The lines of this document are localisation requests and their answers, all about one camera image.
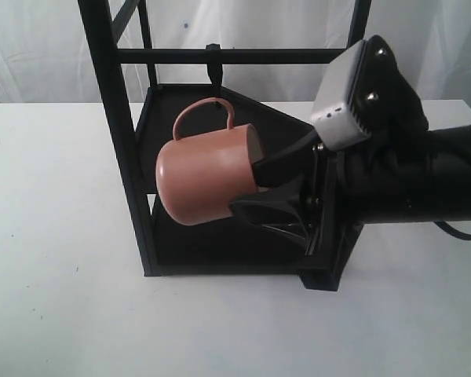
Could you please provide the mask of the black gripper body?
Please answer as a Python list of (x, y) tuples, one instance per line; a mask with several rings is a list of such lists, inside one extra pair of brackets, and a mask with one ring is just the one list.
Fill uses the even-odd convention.
[(304, 270), (333, 270), (348, 257), (352, 248), (343, 246), (342, 233), (359, 234), (345, 226), (338, 202), (338, 181), (343, 173), (343, 156), (354, 146), (362, 148), (360, 169), (366, 170), (375, 153), (386, 147), (399, 148), (403, 157), (416, 156), (414, 137), (429, 128), (421, 101), (401, 75), (387, 42), (372, 37), (366, 42), (355, 84), (354, 108), (371, 136), (358, 144), (331, 151), (321, 141), (314, 148), (315, 159), (304, 180), (303, 207), (307, 218), (307, 250)]

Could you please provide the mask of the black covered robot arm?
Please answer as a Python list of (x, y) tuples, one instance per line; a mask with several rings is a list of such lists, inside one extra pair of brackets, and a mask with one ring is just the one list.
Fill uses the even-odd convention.
[(430, 221), (469, 239), (451, 223), (471, 220), (471, 125), (431, 130), (382, 37), (328, 65), (311, 124), (252, 164), (262, 192), (230, 203), (236, 217), (301, 243), (301, 274), (339, 277), (370, 223)]

